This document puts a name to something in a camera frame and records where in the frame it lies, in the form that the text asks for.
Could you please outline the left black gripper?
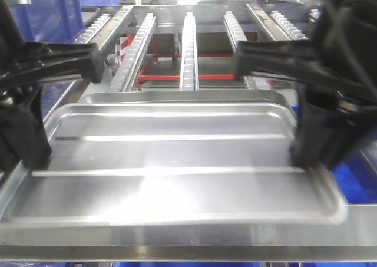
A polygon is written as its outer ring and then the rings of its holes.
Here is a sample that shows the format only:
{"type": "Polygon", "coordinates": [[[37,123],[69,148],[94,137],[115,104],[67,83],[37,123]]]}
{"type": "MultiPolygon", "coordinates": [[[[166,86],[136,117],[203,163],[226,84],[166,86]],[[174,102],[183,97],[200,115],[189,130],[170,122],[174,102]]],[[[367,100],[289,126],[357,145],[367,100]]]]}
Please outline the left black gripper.
{"type": "Polygon", "coordinates": [[[98,45],[26,42],[1,51],[1,172],[19,162],[29,170],[46,168],[52,148],[42,116],[42,87],[66,75],[99,83],[103,59],[98,45]],[[20,87],[20,93],[11,93],[20,87]]]}

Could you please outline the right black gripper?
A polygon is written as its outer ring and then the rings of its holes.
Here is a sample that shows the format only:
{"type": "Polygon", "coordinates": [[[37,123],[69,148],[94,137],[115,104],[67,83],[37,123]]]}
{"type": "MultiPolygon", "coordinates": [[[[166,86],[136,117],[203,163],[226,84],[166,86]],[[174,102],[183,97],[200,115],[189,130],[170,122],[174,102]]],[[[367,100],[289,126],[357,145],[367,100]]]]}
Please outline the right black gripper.
{"type": "Polygon", "coordinates": [[[255,72],[298,83],[299,115],[291,163],[337,166],[363,143],[376,111],[375,51],[347,41],[246,42],[237,45],[234,78],[255,72]]]}

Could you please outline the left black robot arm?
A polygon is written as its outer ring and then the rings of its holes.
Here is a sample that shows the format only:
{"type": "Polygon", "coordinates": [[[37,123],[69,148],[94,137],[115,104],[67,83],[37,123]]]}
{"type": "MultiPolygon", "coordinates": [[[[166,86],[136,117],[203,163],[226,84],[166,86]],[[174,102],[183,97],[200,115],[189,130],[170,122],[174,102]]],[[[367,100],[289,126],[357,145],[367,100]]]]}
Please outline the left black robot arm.
{"type": "Polygon", "coordinates": [[[1,0],[1,172],[19,162],[45,167],[52,149],[42,116],[45,83],[66,75],[99,83],[104,63],[98,45],[27,42],[5,0],[1,0]]]}

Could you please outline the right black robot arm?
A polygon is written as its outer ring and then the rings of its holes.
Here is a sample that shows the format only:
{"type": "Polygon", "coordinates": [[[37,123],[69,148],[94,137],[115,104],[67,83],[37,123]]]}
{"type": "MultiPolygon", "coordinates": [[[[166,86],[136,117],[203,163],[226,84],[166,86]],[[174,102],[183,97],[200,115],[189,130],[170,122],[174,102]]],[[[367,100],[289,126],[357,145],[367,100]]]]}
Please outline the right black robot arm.
{"type": "Polygon", "coordinates": [[[322,0],[308,39],[240,42],[233,65],[237,79],[267,72],[295,83],[296,167],[331,169],[376,134],[376,0],[322,0]]]}

